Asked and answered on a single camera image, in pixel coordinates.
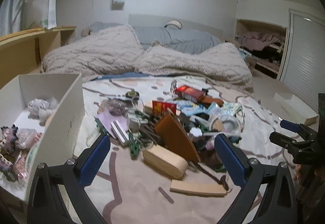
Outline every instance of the white box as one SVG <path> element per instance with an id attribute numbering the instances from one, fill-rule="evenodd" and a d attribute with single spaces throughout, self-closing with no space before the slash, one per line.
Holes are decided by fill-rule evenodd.
<path id="1" fill-rule="evenodd" d="M 316 123 L 318 114 L 293 94 L 275 93 L 274 99 L 288 112 L 296 123 L 306 126 Z"/>
<path id="2" fill-rule="evenodd" d="M 26 109 L 34 98 L 55 97 L 58 107 L 45 130 L 39 121 L 31 119 Z M 28 74 L 19 75 L 0 90 L 0 125 L 18 128 L 34 128 L 44 132 L 25 185 L 18 187 L 0 172 L 0 186 L 18 199 L 28 202 L 30 187 L 37 165 L 61 165 L 73 156 L 79 128 L 85 114 L 82 93 L 82 77 L 77 74 Z"/>

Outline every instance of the louvered panel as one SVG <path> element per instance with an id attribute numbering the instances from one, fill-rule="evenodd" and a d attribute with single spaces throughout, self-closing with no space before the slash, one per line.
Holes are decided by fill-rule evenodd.
<path id="1" fill-rule="evenodd" d="M 325 93 L 325 25 L 299 13 L 290 14 L 287 59 L 282 81 L 318 111 L 318 93 Z"/>

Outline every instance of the blue gripper pad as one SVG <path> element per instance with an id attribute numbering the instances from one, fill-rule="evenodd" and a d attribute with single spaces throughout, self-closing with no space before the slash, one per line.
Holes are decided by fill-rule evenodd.
<path id="1" fill-rule="evenodd" d="M 281 126 L 281 128 L 284 128 L 286 130 L 289 130 L 289 131 L 292 131 L 295 133 L 298 133 L 301 131 L 299 124 L 296 124 L 296 123 L 293 123 L 293 122 L 290 122 L 287 120 L 282 120 L 280 122 L 280 126 Z"/>
<path id="2" fill-rule="evenodd" d="M 79 184 L 82 188 L 91 185 L 110 147 L 111 142 L 108 136 L 105 135 L 80 169 Z"/>
<path id="3" fill-rule="evenodd" d="M 221 137 L 221 135 L 217 135 L 214 140 L 214 147 L 216 149 L 216 152 L 219 155 L 222 163 L 224 164 L 227 172 L 229 173 L 232 181 L 236 186 L 240 186 L 241 188 L 244 188 L 247 182 L 245 167 L 239 161 L 236 154 L 233 152 L 233 150 L 229 147 L 228 144 L 232 145 L 230 141 L 229 143 L 227 143 Z"/>

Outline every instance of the red box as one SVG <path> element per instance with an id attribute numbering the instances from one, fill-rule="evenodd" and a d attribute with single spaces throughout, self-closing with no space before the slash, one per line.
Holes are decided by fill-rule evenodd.
<path id="1" fill-rule="evenodd" d="M 181 86 L 181 87 L 175 89 L 174 93 L 176 95 L 178 95 L 179 97 L 193 101 L 194 103 L 197 103 L 205 98 L 204 91 L 200 91 L 196 88 L 192 88 L 189 86 Z"/>
<path id="2" fill-rule="evenodd" d="M 165 112 L 168 112 L 168 108 L 170 108 L 170 110 L 176 114 L 176 107 L 177 105 L 174 103 L 166 103 L 156 100 L 152 101 L 152 113 L 154 115 L 163 116 Z"/>

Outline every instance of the pile of clutter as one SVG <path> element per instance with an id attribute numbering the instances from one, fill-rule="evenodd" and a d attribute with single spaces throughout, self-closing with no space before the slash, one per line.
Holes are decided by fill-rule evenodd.
<path id="1" fill-rule="evenodd" d="M 55 98 L 33 99 L 28 103 L 28 111 L 41 125 L 48 126 L 58 105 Z M 24 186 L 38 150 L 43 133 L 33 128 L 1 127 L 0 172 L 10 182 Z"/>
<path id="2" fill-rule="evenodd" d="M 226 172 L 215 151 L 214 139 L 223 133 L 239 145 L 244 114 L 241 104 L 224 102 L 208 93 L 204 88 L 177 88 L 173 81 L 169 100 L 143 104 L 139 93 L 131 91 L 126 97 L 107 98 L 98 104 L 95 121 L 101 133 L 130 148 L 132 159 L 137 159 L 142 151 L 148 164 L 171 176 L 171 191 L 222 196 L 229 190 L 226 175 L 218 179 L 199 163 L 215 172 Z M 216 186 L 179 181 L 189 165 L 213 178 Z"/>

